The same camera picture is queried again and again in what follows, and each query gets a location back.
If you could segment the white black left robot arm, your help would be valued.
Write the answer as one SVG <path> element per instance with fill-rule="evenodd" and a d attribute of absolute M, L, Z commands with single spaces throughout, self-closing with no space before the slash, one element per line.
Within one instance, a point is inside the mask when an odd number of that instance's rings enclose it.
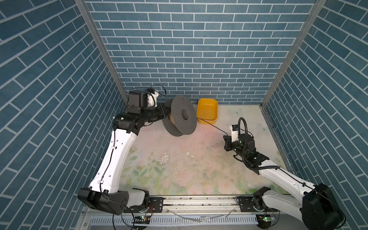
<path fill-rule="evenodd" d="M 124 211 L 146 211 L 149 208 L 149 192 L 142 189 L 119 190 L 120 176 L 128 158 L 128 152 L 140 129 L 168 117 L 170 108 L 163 103 L 153 109 L 142 109 L 139 114 L 130 111 L 114 117 L 111 140 L 101 166 L 87 188 L 78 192 L 78 199 L 87 207 L 114 215 Z"/>

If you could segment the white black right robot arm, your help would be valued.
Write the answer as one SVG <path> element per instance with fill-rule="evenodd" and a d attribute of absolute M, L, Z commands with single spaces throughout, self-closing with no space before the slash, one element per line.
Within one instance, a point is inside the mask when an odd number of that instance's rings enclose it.
<path fill-rule="evenodd" d="M 282 195 L 264 186 L 253 194 L 255 210 L 279 210 L 302 221 L 309 230 L 336 230 L 345 225 L 346 216 L 328 186 L 315 185 L 284 170 L 256 150 L 250 135 L 225 135 L 223 139 L 224 149 L 233 151 L 236 160 L 289 193 Z"/>

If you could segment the grey perforated cable spool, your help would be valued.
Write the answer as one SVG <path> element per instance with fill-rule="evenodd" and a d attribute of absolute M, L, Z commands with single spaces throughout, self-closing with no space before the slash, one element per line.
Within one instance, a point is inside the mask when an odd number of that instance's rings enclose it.
<path fill-rule="evenodd" d="M 197 126 L 196 109 L 192 102 L 184 95 L 164 102 L 170 113 L 163 119 L 166 131 L 175 137 L 191 135 Z"/>

